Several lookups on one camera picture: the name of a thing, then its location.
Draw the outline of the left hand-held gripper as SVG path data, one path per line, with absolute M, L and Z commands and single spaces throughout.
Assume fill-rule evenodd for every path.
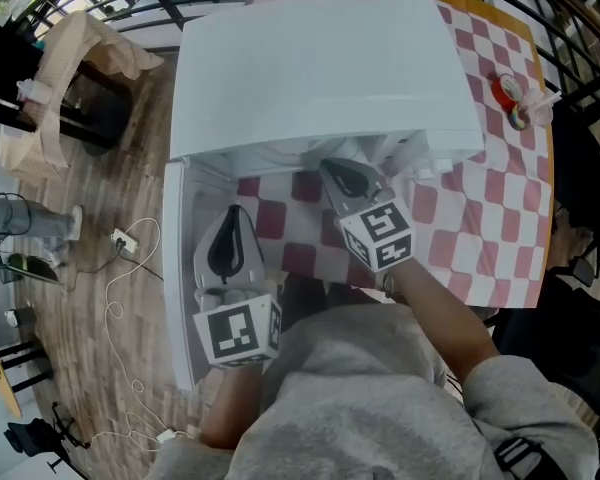
M 240 368 L 278 357 L 282 309 L 275 284 L 264 279 L 263 254 L 252 220 L 240 205 L 227 207 L 194 253 L 194 322 L 210 365 Z

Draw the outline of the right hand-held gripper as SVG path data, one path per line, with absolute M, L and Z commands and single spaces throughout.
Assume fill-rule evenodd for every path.
M 349 159 L 329 158 L 320 162 L 318 172 L 332 207 L 345 217 L 340 228 L 347 248 L 369 270 L 379 273 L 413 257 L 410 211 L 403 199 L 393 198 L 393 190 L 378 170 Z M 361 211 L 367 204 L 376 205 Z

